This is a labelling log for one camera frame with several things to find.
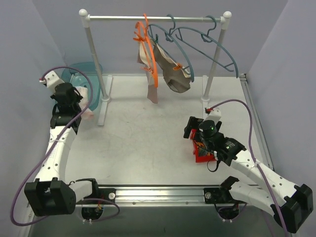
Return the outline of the white pink-trimmed underwear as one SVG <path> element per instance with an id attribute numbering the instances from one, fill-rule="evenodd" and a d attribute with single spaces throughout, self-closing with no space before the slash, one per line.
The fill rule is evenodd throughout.
<path id="1" fill-rule="evenodd" d="M 81 110 L 83 111 L 84 108 L 88 104 L 88 99 L 89 99 L 88 88 L 82 87 L 82 86 L 76 86 L 75 88 L 78 90 L 79 94 L 82 96 L 82 99 L 79 102 L 79 106 Z M 81 115 L 81 118 L 85 120 L 92 119 L 93 117 L 94 117 L 94 114 L 90 108 L 87 108 Z"/>

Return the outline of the grey beige underwear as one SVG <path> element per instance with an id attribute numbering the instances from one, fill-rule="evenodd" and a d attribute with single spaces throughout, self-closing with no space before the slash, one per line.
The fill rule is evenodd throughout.
<path id="1" fill-rule="evenodd" d="M 191 88 L 190 76 L 182 70 L 173 70 L 173 67 L 177 66 L 174 61 L 155 43 L 153 43 L 153 47 L 155 61 L 160 66 L 164 81 L 168 87 L 177 93 L 188 91 Z"/>

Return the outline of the orange clothespin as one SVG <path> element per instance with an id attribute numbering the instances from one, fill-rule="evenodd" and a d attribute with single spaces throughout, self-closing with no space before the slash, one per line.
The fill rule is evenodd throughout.
<path id="1" fill-rule="evenodd" d="M 183 66 L 182 66 L 181 64 L 177 64 L 176 67 L 173 67 L 173 70 L 177 71 L 177 70 L 182 69 L 182 67 L 183 67 Z"/>

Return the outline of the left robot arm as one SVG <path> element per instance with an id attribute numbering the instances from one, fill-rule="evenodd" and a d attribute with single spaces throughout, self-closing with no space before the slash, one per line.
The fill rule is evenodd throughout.
<path id="1" fill-rule="evenodd" d="M 52 99 L 56 101 L 50 120 L 50 139 L 39 172 L 33 182 L 25 185 L 24 193 L 37 217 L 72 214 L 76 203 L 89 203 L 100 197 L 97 182 L 83 178 L 65 182 L 65 171 L 72 143 L 81 122 L 79 102 L 82 96 L 70 83 L 55 87 Z"/>

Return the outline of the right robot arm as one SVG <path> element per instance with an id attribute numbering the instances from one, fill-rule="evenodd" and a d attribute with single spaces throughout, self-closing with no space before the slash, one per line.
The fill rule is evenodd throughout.
<path id="1" fill-rule="evenodd" d="M 289 233 L 296 233 L 314 209 L 313 191 L 286 180 L 263 163 L 253 160 L 251 152 L 234 138 L 219 132 L 220 122 L 190 117 L 184 129 L 184 138 L 195 131 L 195 140 L 202 149 L 256 183 L 256 187 L 230 176 L 219 189 L 220 199 L 225 202 L 238 200 L 255 206 L 271 216 Z"/>

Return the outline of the beige brown underwear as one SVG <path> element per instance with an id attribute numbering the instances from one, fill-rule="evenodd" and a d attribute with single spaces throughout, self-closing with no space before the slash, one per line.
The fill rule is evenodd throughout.
<path id="1" fill-rule="evenodd" d="M 147 98 L 154 104 L 158 103 L 158 91 L 154 85 L 154 77 L 150 69 L 150 63 L 152 62 L 151 56 L 147 54 L 147 50 L 143 47 L 142 43 L 139 43 L 137 62 L 142 64 L 147 76 L 148 92 Z"/>

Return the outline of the orange plastic hanger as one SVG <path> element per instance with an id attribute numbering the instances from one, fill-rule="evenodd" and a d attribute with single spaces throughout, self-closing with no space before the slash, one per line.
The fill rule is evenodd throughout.
<path id="1" fill-rule="evenodd" d="M 144 16 L 146 24 L 144 25 L 142 21 L 138 21 L 135 24 L 135 31 L 134 31 L 135 37 L 133 38 L 133 40 L 138 42 L 138 44 L 142 43 L 143 47 L 147 50 L 147 54 L 151 56 L 152 62 L 150 63 L 150 69 L 154 77 L 155 88 L 158 88 L 158 70 L 157 70 L 157 65 L 156 65 L 156 61 L 155 61 L 155 57 L 153 53 L 153 44 L 151 43 L 151 38 L 149 37 L 148 32 L 147 32 L 149 21 L 145 13 L 143 14 L 143 16 Z"/>

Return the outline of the teal plastic basin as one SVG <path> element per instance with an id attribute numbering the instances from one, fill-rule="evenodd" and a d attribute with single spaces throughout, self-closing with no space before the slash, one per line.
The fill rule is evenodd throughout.
<path id="1" fill-rule="evenodd" d="M 98 80 L 98 76 L 96 73 L 95 65 L 94 62 L 81 62 L 81 63 L 75 63 L 70 65 L 72 68 L 76 68 L 77 70 L 83 72 L 84 74 L 87 75 L 89 80 L 91 81 L 92 88 L 93 88 L 93 96 L 92 96 L 92 101 L 89 106 L 89 108 L 94 111 L 99 104 L 99 97 L 101 93 L 101 86 Z M 90 85 L 86 78 L 78 73 L 76 70 L 71 70 L 71 69 L 64 69 L 62 74 L 61 74 L 61 79 L 64 82 L 69 82 L 73 86 L 80 86 L 80 87 L 85 87 L 87 88 L 87 99 L 90 98 Z"/>

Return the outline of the colourful clothespins pile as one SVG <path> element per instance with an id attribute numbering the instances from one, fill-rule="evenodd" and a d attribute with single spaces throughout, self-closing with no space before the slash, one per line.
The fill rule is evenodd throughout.
<path id="1" fill-rule="evenodd" d="M 198 157 L 204 157 L 204 156 L 210 155 L 209 151 L 206 149 L 203 142 L 194 140 L 194 143 L 197 148 Z"/>

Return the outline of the red plastic bin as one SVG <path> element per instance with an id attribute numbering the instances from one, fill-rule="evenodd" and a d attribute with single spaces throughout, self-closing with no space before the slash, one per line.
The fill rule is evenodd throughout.
<path id="1" fill-rule="evenodd" d="M 214 155 L 206 150 L 204 144 L 198 140 L 196 133 L 197 130 L 193 129 L 190 134 L 190 140 L 193 143 L 193 155 L 195 156 L 195 162 L 204 163 L 208 161 L 215 161 Z"/>

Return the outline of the white clothes rack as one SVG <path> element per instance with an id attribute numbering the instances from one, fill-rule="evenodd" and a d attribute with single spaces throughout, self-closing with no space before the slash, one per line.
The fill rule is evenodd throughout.
<path id="1" fill-rule="evenodd" d="M 145 25 L 145 19 L 144 16 L 93 16 L 88 14 L 87 10 L 81 9 L 79 11 L 79 15 L 82 21 L 82 25 L 85 29 L 86 37 L 88 40 L 90 52 L 94 61 L 96 73 L 98 76 L 98 80 L 101 86 L 101 109 L 100 109 L 100 115 L 98 119 L 98 125 L 103 126 L 106 118 L 107 108 L 108 104 L 110 102 L 110 92 L 111 92 L 111 86 L 112 86 L 112 76 L 108 76 L 107 79 L 103 78 L 102 70 L 99 65 L 99 60 L 97 57 L 96 49 L 94 46 L 94 41 L 92 38 L 92 33 L 90 29 L 90 22 L 96 21 L 96 20 L 121 20 L 121 21 L 127 21 L 127 20 L 135 20 L 136 22 L 142 21 Z M 190 48 L 194 49 L 195 51 L 201 53 L 202 51 L 198 48 L 194 47 L 187 41 L 183 39 L 182 30 L 190 30 L 195 33 L 198 33 L 201 36 L 201 39 L 206 43 L 215 43 L 216 49 L 213 56 L 207 56 L 208 59 L 212 60 L 212 65 L 210 69 L 209 76 L 207 78 L 207 81 L 203 84 L 204 87 L 204 94 L 201 97 L 202 103 L 204 105 L 207 105 L 210 101 L 209 98 L 209 92 L 211 88 L 211 84 L 216 72 L 216 67 L 220 66 L 223 69 L 227 70 L 228 72 L 235 72 L 238 73 L 238 67 L 233 59 L 232 55 L 223 47 L 223 39 L 225 36 L 225 33 L 227 31 L 227 28 L 229 26 L 229 22 L 231 20 L 232 14 L 229 11 L 226 11 L 223 13 L 223 15 L 220 18 L 214 18 L 211 15 L 208 15 L 206 17 L 175 17 L 176 20 L 176 29 L 172 31 L 172 35 L 175 37 L 175 39 L 179 42 L 179 44 L 184 43 L 185 45 L 189 46 Z M 166 30 L 169 30 L 173 26 L 172 22 L 154 22 L 154 24 L 158 24 L 165 28 Z M 220 52 L 225 52 L 230 58 L 231 63 L 224 65 L 219 62 L 219 56 Z M 183 67 L 187 67 L 187 62 L 185 64 L 181 64 Z"/>

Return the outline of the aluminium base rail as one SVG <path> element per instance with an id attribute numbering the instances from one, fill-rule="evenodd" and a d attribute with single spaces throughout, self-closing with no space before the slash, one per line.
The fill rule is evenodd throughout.
<path id="1" fill-rule="evenodd" d="M 89 198 L 104 199 L 114 203 L 247 203 L 258 208 L 270 208 L 274 203 L 268 192 L 256 186 L 237 182 L 232 188 L 223 186 L 100 186 L 89 181 L 80 181 L 67 187 L 67 192 L 76 195 L 76 202 Z"/>

